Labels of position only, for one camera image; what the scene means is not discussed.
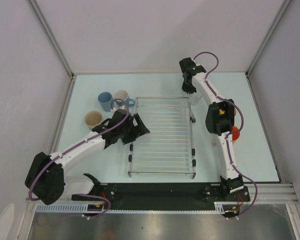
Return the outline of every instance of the orange object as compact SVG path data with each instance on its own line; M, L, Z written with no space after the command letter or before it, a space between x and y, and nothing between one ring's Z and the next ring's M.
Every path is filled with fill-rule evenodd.
M236 126L233 126L232 127L232 132L235 133L235 132L238 132L238 128ZM240 132L238 133L235 133L235 134L232 134L232 141L233 143L235 143L235 141L240 137Z

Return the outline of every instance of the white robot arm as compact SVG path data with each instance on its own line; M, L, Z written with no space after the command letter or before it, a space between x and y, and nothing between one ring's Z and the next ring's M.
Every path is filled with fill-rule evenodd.
M89 174L88 178L64 178L73 166L88 156L106 149L121 139L123 144L135 141L150 133L137 113L133 116L124 109L114 112L82 140L68 148L46 155L40 152L34 157L25 185L29 188L30 200L42 200L46 205L54 203L62 195L86 194L96 184L97 179Z
M222 168L221 184L224 184L228 193L243 189L242 176L234 169L234 167L237 168L237 164L234 157L232 135L229 134L233 129L236 110L227 102L233 101L231 99L224 101L226 98L218 92L209 78L206 78L206 70L202 65L196 64L191 58L184 58L179 64L184 79L182 90L188 94L198 91L209 106L205 125L215 137L218 146Z

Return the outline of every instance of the white enclosure wall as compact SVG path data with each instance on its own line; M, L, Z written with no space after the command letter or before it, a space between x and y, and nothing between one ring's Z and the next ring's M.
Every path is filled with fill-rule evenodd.
M219 72L244 72L283 0L37 2L74 73L179 72L201 51Z
M14 205L8 239L18 232L25 177L33 157L49 150L69 81L27 1L0 0L0 214Z
M283 180L293 182L300 202L300 0L292 1L251 84Z

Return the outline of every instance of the metal dish rack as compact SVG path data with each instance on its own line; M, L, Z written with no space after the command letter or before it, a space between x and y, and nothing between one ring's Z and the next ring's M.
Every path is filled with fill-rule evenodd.
M136 112L150 134L130 145L128 174L196 176L189 97L136 97Z

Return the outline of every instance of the metal floor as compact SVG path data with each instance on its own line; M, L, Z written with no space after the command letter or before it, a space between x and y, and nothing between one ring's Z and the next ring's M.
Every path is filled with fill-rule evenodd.
M239 220L211 214L117 214L86 220L36 213L28 240L295 240L286 205L255 205Z

